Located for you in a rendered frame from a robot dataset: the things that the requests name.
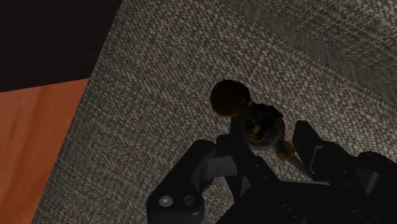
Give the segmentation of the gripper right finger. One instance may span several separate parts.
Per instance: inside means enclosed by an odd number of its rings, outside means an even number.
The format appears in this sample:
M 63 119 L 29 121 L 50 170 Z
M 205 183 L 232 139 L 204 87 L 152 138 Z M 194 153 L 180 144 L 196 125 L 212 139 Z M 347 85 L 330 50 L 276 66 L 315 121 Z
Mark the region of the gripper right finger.
M 397 224 L 397 163 L 374 151 L 349 154 L 323 140 L 306 121 L 295 124 L 293 145 L 315 180 L 327 182 L 335 224 Z

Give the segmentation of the dark brown doll figure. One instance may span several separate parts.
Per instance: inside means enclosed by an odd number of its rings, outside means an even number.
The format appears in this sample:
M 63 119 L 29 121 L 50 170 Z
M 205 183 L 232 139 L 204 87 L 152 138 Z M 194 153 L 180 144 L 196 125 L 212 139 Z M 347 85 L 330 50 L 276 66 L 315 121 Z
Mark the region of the dark brown doll figure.
M 242 137 L 252 150 L 273 150 L 277 157 L 288 162 L 309 179 L 314 174 L 296 156 L 295 147 L 285 139 L 286 126 L 282 113 L 275 107 L 255 103 L 249 89 L 234 80 L 221 80 L 211 90 L 212 110 L 222 117 L 237 117 L 242 124 Z

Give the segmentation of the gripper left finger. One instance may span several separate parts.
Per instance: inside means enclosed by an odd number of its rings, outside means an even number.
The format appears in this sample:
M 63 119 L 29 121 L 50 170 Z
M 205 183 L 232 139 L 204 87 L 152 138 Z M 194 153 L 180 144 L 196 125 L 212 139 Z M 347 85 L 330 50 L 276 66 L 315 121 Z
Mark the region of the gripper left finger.
M 279 179 L 242 134 L 233 118 L 216 142 L 195 141 L 148 197 L 148 224 L 206 224 L 202 194 L 216 178 L 225 178 L 233 205 L 215 224 L 279 224 L 279 203 L 268 193 Z

